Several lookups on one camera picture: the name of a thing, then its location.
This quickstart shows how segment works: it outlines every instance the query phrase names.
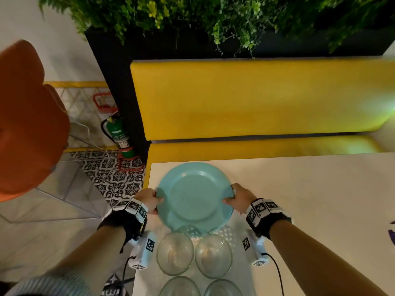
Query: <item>orange chair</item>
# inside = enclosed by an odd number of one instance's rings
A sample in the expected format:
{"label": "orange chair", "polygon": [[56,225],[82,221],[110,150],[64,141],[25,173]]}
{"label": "orange chair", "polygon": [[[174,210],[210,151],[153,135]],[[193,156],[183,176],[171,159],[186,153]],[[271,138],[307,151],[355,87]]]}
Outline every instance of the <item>orange chair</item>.
{"label": "orange chair", "polygon": [[43,81],[44,68],[29,42],[0,53],[0,202],[41,184],[66,147],[69,118],[56,90]]}

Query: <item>person's left hand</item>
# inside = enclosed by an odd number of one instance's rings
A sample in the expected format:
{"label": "person's left hand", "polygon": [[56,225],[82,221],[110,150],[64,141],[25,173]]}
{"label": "person's left hand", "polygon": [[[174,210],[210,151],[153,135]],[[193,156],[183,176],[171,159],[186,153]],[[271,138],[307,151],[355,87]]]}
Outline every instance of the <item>person's left hand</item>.
{"label": "person's left hand", "polygon": [[151,188],[140,190],[134,196],[135,199],[140,200],[148,207],[148,214],[157,215],[158,211],[156,206],[163,201],[163,198],[156,197],[156,191]]}

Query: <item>yellow bench backrest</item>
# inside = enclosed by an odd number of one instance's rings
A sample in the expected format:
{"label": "yellow bench backrest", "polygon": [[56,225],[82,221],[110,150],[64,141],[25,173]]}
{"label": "yellow bench backrest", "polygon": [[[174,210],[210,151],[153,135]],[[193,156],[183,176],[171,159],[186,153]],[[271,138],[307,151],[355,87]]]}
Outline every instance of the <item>yellow bench backrest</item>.
{"label": "yellow bench backrest", "polygon": [[395,62],[133,62],[148,140],[374,131],[395,107]]}

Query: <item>person's right arm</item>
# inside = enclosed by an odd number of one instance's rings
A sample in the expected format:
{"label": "person's right arm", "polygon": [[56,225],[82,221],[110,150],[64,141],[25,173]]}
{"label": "person's right arm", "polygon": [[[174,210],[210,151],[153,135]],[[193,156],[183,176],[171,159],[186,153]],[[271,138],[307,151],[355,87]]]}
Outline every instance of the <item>person's right arm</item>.
{"label": "person's right arm", "polygon": [[[232,187],[236,190],[235,197],[224,199],[224,203],[246,213],[256,199],[255,195],[239,184]],[[289,221],[275,221],[269,236],[306,296],[387,295],[337,254]]]}

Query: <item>tabletop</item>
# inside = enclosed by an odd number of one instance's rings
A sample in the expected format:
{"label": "tabletop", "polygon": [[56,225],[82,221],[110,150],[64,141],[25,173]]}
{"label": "tabletop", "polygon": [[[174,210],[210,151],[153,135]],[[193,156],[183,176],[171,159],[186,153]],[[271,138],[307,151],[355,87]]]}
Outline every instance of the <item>tabletop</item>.
{"label": "tabletop", "polygon": [[[366,275],[389,295],[395,291],[395,247],[388,230],[395,220],[394,153],[310,157],[283,157],[205,161],[221,169],[232,183],[250,189],[257,197],[273,199],[295,225],[323,243]],[[154,163],[149,187],[184,162]],[[244,296],[281,295],[273,262],[248,265],[239,236],[248,227],[245,215],[234,212],[222,229],[229,231],[236,255],[229,274]],[[168,232],[157,216],[149,216],[148,230],[158,241]],[[286,295],[304,295],[271,241],[266,250],[279,265]],[[154,259],[136,272],[134,296],[156,296],[171,277]],[[183,274],[193,279],[203,295],[212,280],[196,271],[194,263]]]}

